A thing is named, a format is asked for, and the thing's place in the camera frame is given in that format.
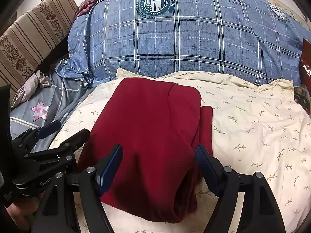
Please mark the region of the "person's left hand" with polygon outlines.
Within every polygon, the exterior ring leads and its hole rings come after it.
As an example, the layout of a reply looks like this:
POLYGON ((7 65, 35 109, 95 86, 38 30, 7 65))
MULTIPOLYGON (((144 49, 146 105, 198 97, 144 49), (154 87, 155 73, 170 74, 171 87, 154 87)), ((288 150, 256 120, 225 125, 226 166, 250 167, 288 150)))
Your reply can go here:
POLYGON ((6 211, 17 225, 17 228, 22 231, 30 230, 33 220, 30 215, 38 210, 39 204, 43 199, 45 192, 42 192, 36 197, 32 198, 22 198, 15 201, 6 208, 6 211))

